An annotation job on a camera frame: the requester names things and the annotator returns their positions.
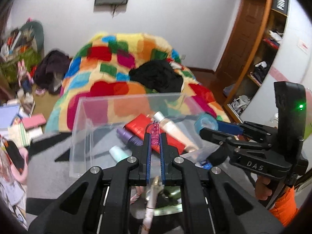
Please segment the orange sleeve forearm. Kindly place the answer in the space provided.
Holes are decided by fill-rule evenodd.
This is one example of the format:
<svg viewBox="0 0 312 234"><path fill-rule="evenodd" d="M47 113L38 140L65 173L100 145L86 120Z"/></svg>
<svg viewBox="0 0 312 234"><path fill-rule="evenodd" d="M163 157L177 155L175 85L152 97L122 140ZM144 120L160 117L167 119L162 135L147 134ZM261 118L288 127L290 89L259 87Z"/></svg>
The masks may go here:
<svg viewBox="0 0 312 234"><path fill-rule="evenodd" d="M295 202L295 190L289 189L285 194L280 197L275 205L269 210L284 227L286 227L296 216L298 209Z"/></svg>

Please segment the person's right hand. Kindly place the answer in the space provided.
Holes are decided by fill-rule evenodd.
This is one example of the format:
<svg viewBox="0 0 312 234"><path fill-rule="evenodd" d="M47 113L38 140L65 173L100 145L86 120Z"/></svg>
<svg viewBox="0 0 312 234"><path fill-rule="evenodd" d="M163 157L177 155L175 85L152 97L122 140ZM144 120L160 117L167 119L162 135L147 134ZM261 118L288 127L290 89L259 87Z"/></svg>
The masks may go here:
<svg viewBox="0 0 312 234"><path fill-rule="evenodd" d="M272 195L272 190L268 188L270 182L269 178L258 175L255 183L255 196L258 200L265 201Z"/></svg>

